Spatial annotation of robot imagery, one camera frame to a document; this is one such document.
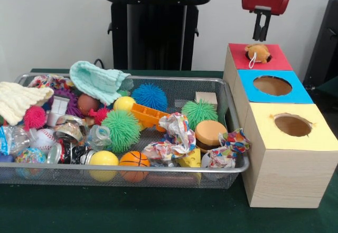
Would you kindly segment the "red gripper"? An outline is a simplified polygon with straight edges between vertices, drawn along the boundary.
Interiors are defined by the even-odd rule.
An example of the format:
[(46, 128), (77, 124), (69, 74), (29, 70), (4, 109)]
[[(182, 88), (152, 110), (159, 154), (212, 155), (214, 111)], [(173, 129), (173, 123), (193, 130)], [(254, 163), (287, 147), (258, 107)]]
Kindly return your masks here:
[[(254, 10), (268, 10), (270, 12), (256, 12), (256, 22), (253, 33), (253, 39), (255, 41), (266, 41), (267, 32), (269, 28), (270, 18), (272, 15), (284, 14), (289, 0), (242, 0), (242, 8), (253, 12)], [(265, 18), (264, 24), (261, 27), (261, 18)]]

